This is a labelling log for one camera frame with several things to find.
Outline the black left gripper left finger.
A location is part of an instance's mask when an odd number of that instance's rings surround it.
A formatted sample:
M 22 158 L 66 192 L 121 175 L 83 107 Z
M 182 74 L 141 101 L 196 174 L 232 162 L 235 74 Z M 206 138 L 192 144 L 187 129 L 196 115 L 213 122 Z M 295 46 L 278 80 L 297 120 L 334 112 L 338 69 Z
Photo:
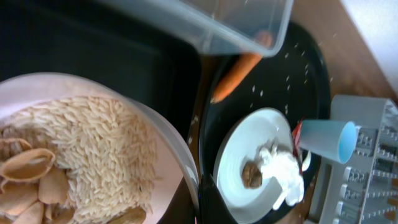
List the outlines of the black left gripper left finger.
M 185 179 L 182 179 L 158 224 L 195 224 L 195 209 Z

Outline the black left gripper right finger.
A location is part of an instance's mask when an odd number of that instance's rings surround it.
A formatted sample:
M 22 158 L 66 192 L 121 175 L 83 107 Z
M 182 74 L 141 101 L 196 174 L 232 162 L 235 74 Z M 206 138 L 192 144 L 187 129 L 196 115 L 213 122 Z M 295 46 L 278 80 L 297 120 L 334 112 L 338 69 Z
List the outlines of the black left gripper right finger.
M 203 175 L 199 186 L 200 223 L 228 224 L 230 215 L 211 175 Z

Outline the pink bowl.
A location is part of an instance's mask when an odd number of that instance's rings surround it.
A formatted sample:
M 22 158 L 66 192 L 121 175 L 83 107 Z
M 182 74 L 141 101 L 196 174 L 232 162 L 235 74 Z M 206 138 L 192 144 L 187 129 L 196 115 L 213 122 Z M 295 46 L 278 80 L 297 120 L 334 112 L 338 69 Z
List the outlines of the pink bowl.
M 153 212 L 146 223 L 158 223 L 166 212 L 180 182 L 185 179 L 195 217 L 200 214 L 197 166 L 186 140 L 175 127 L 152 108 L 92 80 L 64 73 L 31 73 L 1 82 L 1 118 L 37 103 L 74 96 L 97 96 L 117 99 L 145 118 L 156 130 L 160 144 L 155 171 L 161 179 L 152 196 Z

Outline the white tissue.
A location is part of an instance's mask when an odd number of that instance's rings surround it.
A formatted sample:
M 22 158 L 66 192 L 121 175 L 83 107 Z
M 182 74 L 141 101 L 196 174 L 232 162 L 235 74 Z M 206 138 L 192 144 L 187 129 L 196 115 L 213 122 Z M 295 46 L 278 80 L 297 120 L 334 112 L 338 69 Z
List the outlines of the white tissue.
M 274 139 L 261 146 L 258 157 L 257 166 L 262 178 L 274 177 L 282 188 L 272 209 L 278 210 L 283 202 L 291 207 L 301 202 L 305 193 L 304 181 L 299 162 L 290 148 Z

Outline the light blue cup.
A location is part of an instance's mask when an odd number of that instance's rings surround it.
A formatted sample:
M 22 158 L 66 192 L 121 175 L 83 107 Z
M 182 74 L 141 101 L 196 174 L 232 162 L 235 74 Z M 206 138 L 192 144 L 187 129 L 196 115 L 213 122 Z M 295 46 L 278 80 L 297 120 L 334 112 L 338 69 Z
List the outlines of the light blue cup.
M 345 164 L 356 148 L 357 128 L 352 121 L 306 119 L 302 122 L 299 147 Z

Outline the orange carrot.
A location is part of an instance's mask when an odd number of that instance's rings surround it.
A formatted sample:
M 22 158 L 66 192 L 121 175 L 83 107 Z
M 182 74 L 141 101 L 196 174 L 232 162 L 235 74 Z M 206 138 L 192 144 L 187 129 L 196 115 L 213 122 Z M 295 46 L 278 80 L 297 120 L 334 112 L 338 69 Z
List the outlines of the orange carrot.
M 242 54 L 217 84 L 210 102 L 213 104 L 219 103 L 232 94 L 262 58 L 262 54 L 258 52 Z

